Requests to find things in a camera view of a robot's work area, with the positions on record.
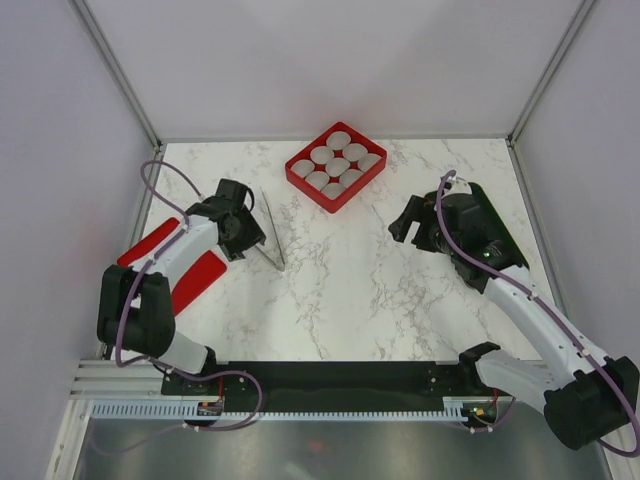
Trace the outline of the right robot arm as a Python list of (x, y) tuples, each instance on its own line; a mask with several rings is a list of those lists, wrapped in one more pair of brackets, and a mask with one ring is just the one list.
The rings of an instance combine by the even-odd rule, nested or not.
[(556, 438), (578, 450), (626, 425), (639, 430), (639, 370), (592, 343), (544, 296), (497, 211), (478, 185), (468, 193), (413, 195), (389, 231), (419, 250), (448, 256), (463, 282), (497, 305), (540, 355), (540, 370), (497, 346), (467, 350), (457, 369), (469, 394), (491, 387), (540, 412)]

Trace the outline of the metal tongs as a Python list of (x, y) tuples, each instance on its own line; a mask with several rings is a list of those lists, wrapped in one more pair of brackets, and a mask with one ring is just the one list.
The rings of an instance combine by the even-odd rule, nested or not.
[(260, 189), (258, 207), (264, 220), (267, 238), (264, 244), (257, 247), (257, 251), (270, 266), (283, 273), (286, 269), (284, 251), (277, 232), (273, 211), (264, 188)]

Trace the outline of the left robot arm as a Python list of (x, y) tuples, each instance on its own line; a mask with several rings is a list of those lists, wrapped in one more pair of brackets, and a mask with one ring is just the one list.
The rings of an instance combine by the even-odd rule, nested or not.
[(185, 219), (170, 217), (124, 253), (102, 277), (97, 336), (113, 347), (184, 372), (197, 394), (213, 391), (213, 351), (184, 334), (177, 316), (226, 272), (228, 263), (264, 243), (266, 236), (244, 199), (210, 197)]

